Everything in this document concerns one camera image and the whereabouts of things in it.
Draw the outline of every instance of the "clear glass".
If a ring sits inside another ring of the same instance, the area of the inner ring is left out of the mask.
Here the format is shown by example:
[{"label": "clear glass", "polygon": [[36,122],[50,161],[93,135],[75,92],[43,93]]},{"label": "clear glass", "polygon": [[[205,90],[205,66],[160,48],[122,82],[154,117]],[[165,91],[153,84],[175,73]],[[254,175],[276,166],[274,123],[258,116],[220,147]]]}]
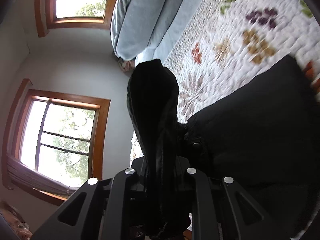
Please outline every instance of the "clear glass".
[{"label": "clear glass", "polygon": [[46,102],[34,101],[25,127],[21,148],[21,162],[31,169],[35,168],[36,147]]},{"label": "clear glass", "polygon": [[41,145],[39,172],[67,186],[80,187],[88,179],[88,156]]},{"label": "clear glass", "polygon": [[103,17],[107,0],[57,0],[57,18]]},{"label": "clear glass", "polygon": [[90,140],[94,113],[93,110],[51,104],[43,130]]},{"label": "clear glass", "polygon": [[75,152],[89,153],[90,143],[42,133],[41,143]]}]

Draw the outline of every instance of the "white wall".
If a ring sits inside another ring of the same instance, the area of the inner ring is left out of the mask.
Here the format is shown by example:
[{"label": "white wall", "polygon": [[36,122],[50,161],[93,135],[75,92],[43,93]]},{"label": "white wall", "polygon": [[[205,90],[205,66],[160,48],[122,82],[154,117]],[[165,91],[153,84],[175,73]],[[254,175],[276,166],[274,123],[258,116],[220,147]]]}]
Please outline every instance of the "white wall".
[{"label": "white wall", "polygon": [[[6,96],[0,109],[0,149],[12,100],[22,79],[30,78],[34,89],[111,100],[104,145],[103,178],[113,177],[130,164],[133,127],[126,108],[129,77],[120,71],[112,56],[109,31],[55,29],[50,30],[46,37],[38,38],[34,0],[17,0],[15,8],[9,20],[3,23],[5,28],[0,27],[0,102]],[[31,54],[24,60],[29,53],[26,41]],[[6,43],[11,45],[11,49],[6,48]],[[7,65],[10,65],[10,70],[4,67]],[[57,209],[57,206],[17,187],[7,190],[0,183],[1,198],[19,210],[32,231]]]}]

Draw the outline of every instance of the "black jacket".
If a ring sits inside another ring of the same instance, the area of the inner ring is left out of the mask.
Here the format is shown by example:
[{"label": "black jacket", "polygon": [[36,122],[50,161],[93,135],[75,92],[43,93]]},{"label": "black jacket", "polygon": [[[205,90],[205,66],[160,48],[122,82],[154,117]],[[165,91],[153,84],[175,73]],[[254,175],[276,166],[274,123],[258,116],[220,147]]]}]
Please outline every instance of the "black jacket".
[{"label": "black jacket", "polygon": [[177,122],[179,87],[160,60],[140,63],[128,109],[148,167],[153,238],[183,232],[188,213],[170,191],[176,155],[207,176],[232,176],[291,237],[304,229],[319,192],[320,109],[286,56],[231,95]]}]

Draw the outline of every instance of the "round metal cap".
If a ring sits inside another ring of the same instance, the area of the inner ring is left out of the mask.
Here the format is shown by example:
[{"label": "round metal cap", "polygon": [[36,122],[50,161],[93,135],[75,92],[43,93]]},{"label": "round metal cap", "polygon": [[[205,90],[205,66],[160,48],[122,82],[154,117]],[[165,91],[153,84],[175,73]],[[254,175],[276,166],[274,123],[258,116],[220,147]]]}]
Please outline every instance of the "round metal cap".
[{"label": "round metal cap", "polygon": [[90,185],[94,185],[97,182],[98,182],[97,178],[92,177],[92,178],[88,179],[88,184],[90,184]]},{"label": "round metal cap", "polygon": [[195,168],[188,168],[187,169],[187,173],[189,174],[195,174],[197,172],[197,170]]},{"label": "round metal cap", "polygon": [[225,183],[228,183],[228,184],[233,183],[233,178],[231,178],[231,177],[225,177],[223,180]]},{"label": "round metal cap", "polygon": [[131,175],[134,174],[136,171],[133,168],[127,168],[124,172],[125,174]]}]

